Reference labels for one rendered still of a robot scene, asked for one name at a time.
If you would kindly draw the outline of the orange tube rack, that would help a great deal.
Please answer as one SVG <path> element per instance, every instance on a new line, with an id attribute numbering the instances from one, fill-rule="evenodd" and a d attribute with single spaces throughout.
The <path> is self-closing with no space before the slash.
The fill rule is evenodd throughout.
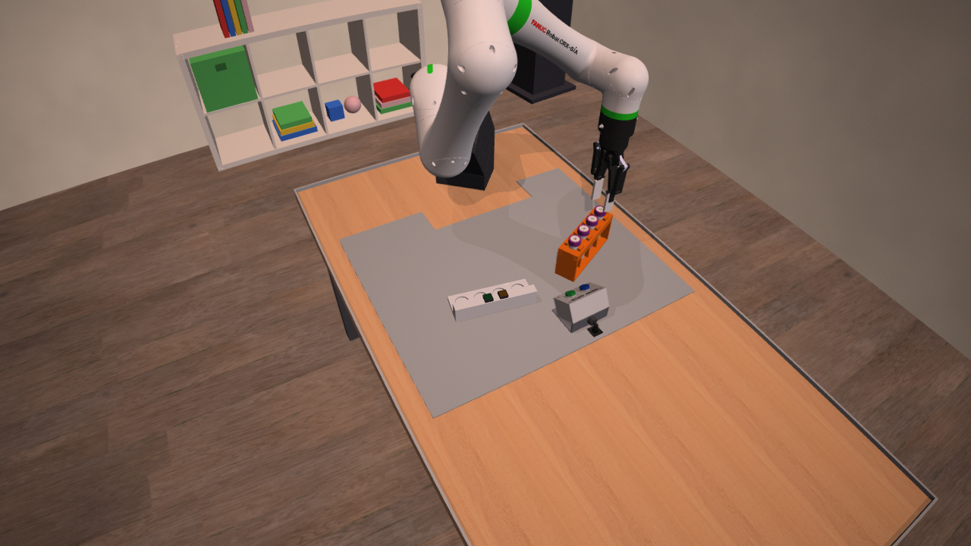
<path id="1" fill-rule="evenodd" d="M 604 215 L 602 220 L 598 220 L 598 224 L 596 225 L 595 229 L 590 229 L 587 238 L 585 240 L 580 240 L 580 246 L 578 246 L 578 249 L 575 249 L 575 251 L 569 248 L 568 239 L 561 244 L 561 246 L 558 248 L 558 256 L 556 256 L 556 275 L 567 278 L 571 282 L 578 278 L 580 272 L 582 272 L 583 269 L 586 268 L 587 264 L 592 261 L 592 258 L 594 258 L 595 254 L 601 249 L 601 246 L 603 246 L 609 238 L 611 218 L 613 218 L 613 215 L 606 212 L 606 215 Z M 598 239 L 600 234 L 601 236 Z M 590 249 L 591 246 L 592 249 Z M 585 255 L 585 258 L 582 258 L 583 255 Z"/>

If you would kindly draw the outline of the grey flat mat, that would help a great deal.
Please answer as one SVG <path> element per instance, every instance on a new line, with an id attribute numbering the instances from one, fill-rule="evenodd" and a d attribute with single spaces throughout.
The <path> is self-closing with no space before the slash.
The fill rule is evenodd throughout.
<path id="1" fill-rule="evenodd" d="M 578 278 L 556 275 L 558 248 L 601 205 L 559 168 L 517 183 L 530 198 L 436 231 L 416 213 L 339 240 L 432 418 L 695 293 L 614 216 Z M 450 295 L 523 279 L 536 303 L 455 321 Z M 552 311 L 589 282 L 609 300 L 595 337 Z"/>

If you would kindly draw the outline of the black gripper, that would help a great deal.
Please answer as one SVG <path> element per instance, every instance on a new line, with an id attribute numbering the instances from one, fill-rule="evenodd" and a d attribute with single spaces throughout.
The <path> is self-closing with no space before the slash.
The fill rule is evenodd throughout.
<path id="1" fill-rule="evenodd" d="M 622 193 L 625 177 L 627 177 L 628 163 L 624 161 L 624 151 L 627 149 L 629 138 L 624 140 L 606 137 L 600 133 L 598 142 L 593 143 L 592 175 L 594 184 L 592 200 L 599 199 L 602 193 L 606 169 L 609 169 L 608 190 L 605 191 L 603 212 L 613 209 L 616 194 Z M 597 168 L 598 166 L 598 168 Z M 618 168 L 618 169 L 617 169 Z M 612 196 L 613 194 L 613 196 Z"/>

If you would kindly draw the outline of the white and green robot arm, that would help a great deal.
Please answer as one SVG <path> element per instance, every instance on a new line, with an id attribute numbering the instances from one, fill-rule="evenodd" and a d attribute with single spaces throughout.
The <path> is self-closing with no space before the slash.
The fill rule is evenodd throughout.
<path id="1" fill-rule="evenodd" d="M 448 66 L 428 64 L 410 74 L 417 145 L 430 174 L 454 177 L 468 166 L 483 118 L 517 71 L 514 42 L 601 91 L 600 133 L 619 140 L 633 136 L 649 83 L 641 60 L 578 33 L 539 0 L 441 3 Z"/>

